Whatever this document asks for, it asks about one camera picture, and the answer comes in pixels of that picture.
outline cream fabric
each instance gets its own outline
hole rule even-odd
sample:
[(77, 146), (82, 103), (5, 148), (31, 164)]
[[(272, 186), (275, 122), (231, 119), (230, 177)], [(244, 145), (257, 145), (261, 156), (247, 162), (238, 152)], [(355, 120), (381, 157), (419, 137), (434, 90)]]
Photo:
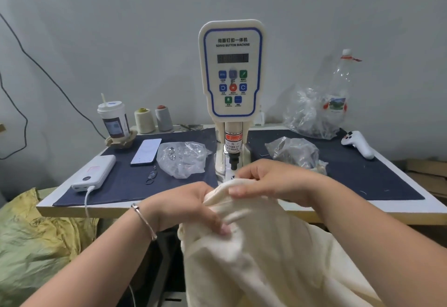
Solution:
[(286, 213), (276, 200), (228, 196), (229, 187), (250, 181), (228, 181), (205, 197), (231, 236), (180, 225), (189, 307), (382, 306), (330, 233)]

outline white charging cable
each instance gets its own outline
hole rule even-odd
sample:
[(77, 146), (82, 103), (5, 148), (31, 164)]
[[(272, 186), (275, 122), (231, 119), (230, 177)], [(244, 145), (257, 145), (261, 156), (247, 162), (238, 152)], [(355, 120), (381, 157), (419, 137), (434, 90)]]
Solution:
[[(88, 195), (95, 189), (95, 186), (90, 186), (87, 188), (87, 192), (85, 194), (85, 199), (84, 199), (84, 208), (85, 208), (85, 216), (87, 217), (87, 219), (90, 219), (90, 215), (88, 214), (88, 208), (87, 208), (87, 200), (88, 200)], [(131, 291), (132, 294), (132, 301), (134, 303), (134, 307), (137, 307), (136, 301), (135, 301), (135, 294), (134, 294), (134, 290), (132, 289), (132, 286), (129, 285), (129, 290)]]
[(88, 208), (87, 208), (87, 200), (88, 200), (88, 195), (95, 189), (95, 186), (90, 186), (87, 188), (87, 193), (85, 194), (85, 199), (84, 199), (84, 208), (85, 208), (85, 216), (87, 217), (87, 219), (90, 218), (90, 215), (88, 214)]

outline warning label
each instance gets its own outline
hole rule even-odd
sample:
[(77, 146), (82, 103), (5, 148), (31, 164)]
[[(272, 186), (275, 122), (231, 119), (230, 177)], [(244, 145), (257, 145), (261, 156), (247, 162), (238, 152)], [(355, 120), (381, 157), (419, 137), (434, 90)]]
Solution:
[(225, 147), (227, 151), (237, 153), (242, 149), (242, 132), (228, 133), (225, 132)]

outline white controller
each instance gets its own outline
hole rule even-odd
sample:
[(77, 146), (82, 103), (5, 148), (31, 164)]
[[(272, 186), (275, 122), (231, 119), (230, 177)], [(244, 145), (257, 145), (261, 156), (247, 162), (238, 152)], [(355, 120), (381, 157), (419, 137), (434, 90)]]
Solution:
[(354, 146), (365, 159), (371, 160), (374, 158), (374, 150), (368, 145), (365, 138), (358, 130), (346, 134), (342, 139), (342, 145)]

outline cream thread spool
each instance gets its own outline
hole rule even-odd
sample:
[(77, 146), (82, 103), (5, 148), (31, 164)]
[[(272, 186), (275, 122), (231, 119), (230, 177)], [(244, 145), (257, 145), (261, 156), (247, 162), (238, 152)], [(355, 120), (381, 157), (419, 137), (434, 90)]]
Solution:
[(155, 116), (157, 117), (158, 130), (160, 132), (166, 132), (173, 128), (168, 107), (163, 105), (158, 106), (155, 110)]
[(155, 130), (154, 118), (150, 109), (140, 108), (136, 110), (135, 123), (140, 134), (147, 134)]

